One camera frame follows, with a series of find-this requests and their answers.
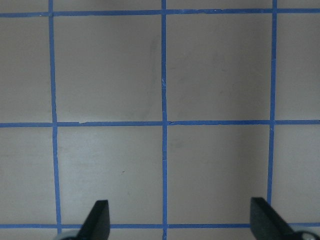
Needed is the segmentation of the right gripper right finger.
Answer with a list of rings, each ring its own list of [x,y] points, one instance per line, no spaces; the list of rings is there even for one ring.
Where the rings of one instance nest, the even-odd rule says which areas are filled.
[[[295,231],[262,197],[250,199],[250,230],[256,240],[294,240]]]

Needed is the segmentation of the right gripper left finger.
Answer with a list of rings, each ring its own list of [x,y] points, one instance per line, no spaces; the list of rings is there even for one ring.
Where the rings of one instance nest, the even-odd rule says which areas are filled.
[[[77,234],[78,240],[107,240],[110,235],[108,200],[97,200]]]

